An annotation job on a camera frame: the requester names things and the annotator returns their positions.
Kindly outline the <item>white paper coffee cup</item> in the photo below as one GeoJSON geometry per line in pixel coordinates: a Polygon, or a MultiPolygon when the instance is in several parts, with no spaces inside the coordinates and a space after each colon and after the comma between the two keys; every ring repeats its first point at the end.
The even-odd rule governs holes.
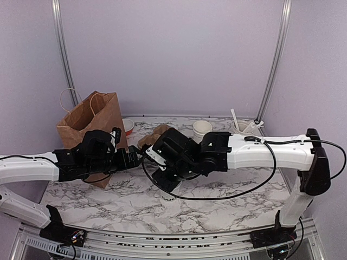
{"type": "MultiPolygon", "coordinates": [[[[170,191],[170,193],[178,195],[179,193],[179,189],[180,187],[177,186],[176,188],[174,188],[172,191],[170,191]]],[[[167,192],[161,191],[160,192],[161,198],[165,201],[165,202],[172,202],[174,200],[176,200],[177,198],[175,196],[172,196],[170,194],[168,194],[167,192]]]]}

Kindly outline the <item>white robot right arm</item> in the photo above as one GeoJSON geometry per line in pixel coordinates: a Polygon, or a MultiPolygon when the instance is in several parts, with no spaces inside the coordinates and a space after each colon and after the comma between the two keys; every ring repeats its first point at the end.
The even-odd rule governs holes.
{"type": "Polygon", "coordinates": [[[306,134],[284,138],[209,132],[200,143],[170,128],[145,153],[158,164],[152,178],[165,192],[183,180],[211,172],[249,167],[296,169],[294,188],[276,216],[276,225],[268,232],[270,240],[279,243],[296,226],[313,198],[331,186],[329,160],[320,142],[313,128],[306,134]]]}

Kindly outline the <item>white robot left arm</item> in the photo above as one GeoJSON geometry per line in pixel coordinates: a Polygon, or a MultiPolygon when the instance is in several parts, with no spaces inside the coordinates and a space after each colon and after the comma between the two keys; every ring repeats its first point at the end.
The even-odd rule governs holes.
{"type": "Polygon", "coordinates": [[[82,142],[71,149],[56,149],[38,155],[8,155],[1,158],[1,212],[41,229],[40,235],[55,241],[80,243],[83,229],[64,225],[58,209],[30,201],[5,185],[21,181],[68,182],[103,173],[104,178],[139,166],[140,150],[135,146],[118,148],[121,130],[110,133],[88,131],[82,142]]]}

